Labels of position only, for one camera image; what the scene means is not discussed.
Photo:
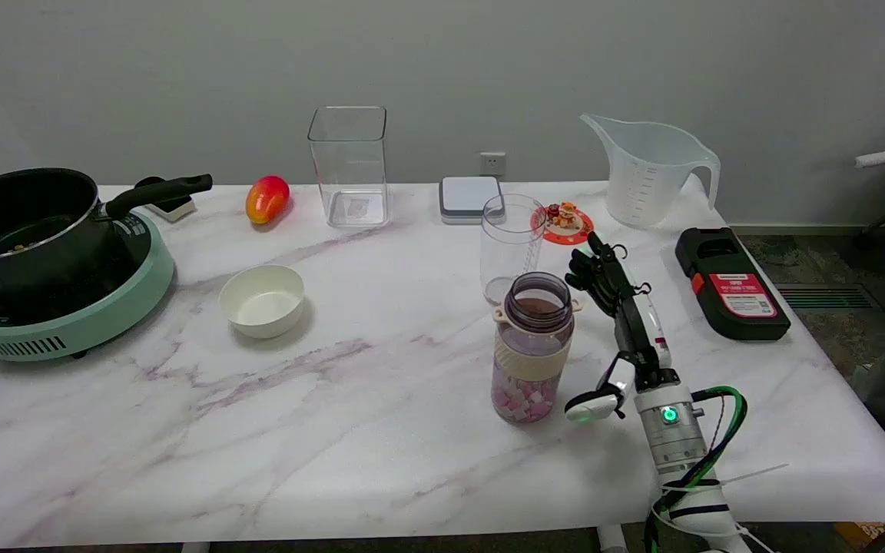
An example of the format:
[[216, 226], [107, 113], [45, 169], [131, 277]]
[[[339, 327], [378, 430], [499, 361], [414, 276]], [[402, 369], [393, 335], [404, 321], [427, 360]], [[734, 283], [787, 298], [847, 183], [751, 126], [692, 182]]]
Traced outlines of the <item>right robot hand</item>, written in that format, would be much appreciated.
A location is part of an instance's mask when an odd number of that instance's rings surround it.
[[601, 241], [596, 233], [587, 237], [586, 248], [572, 251], [565, 282], [587, 293], [594, 304], [614, 321], [618, 352], [593, 391], [580, 393], [565, 406], [573, 422], [617, 416], [635, 393], [677, 385], [664, 330], [649, 297], [649, 283], [630, 283], [622, 260], [628, 249]]

